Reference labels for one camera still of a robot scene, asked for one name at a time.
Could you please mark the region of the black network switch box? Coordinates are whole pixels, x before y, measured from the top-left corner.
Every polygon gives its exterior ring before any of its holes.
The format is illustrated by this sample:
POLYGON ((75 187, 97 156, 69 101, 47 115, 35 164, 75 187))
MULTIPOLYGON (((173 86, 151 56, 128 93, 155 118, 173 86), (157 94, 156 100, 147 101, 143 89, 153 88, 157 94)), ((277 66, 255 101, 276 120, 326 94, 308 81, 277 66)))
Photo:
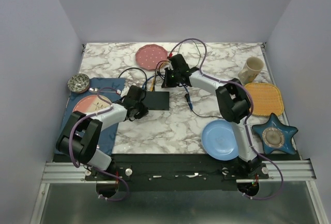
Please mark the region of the black network switch box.
POLYGON ((169 111, 170 93, 169 92, 148 91, 148 92, 146 92, 146 97, 143 100, 143 103, 149 110, 169 111))

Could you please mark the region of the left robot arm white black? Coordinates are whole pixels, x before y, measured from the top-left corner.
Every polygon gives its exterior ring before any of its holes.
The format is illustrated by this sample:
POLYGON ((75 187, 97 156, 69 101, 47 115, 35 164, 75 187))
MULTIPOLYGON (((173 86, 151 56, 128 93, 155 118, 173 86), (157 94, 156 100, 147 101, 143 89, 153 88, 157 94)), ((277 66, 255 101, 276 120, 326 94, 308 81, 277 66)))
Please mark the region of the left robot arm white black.
POLYGON ((72 112, 59 135, 56 149, 69 156, 75 167, 88 165, 96 168, 103 180, 111 179, 115 168, 111 156, 97 148, 100 134, 115 124, 144 117, 148 113, 143 103, 146 95, 146 90, 133 85, 127 95, 104 109, 88 114, 72 112))

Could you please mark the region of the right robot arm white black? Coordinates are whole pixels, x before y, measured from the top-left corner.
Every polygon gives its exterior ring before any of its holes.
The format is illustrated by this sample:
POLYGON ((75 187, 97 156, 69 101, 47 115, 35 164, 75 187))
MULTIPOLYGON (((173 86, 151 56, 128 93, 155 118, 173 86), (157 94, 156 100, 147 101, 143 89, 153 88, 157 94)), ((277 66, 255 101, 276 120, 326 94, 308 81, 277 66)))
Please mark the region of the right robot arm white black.
POLYGON ((165 69, 163 88, 174 88, 183 84, 196 87, 217 97, 219 112, 225 121, 231 123, 236 140, 238 173, 250 178, 257 172, 260 160, 252 144, 252 134, 248 127, 248 118, 252 115, 253 100, 239 79, 217 79, 205 74, 201 67, 190 68, 181 54, 169 58, 170 68, 165 69))

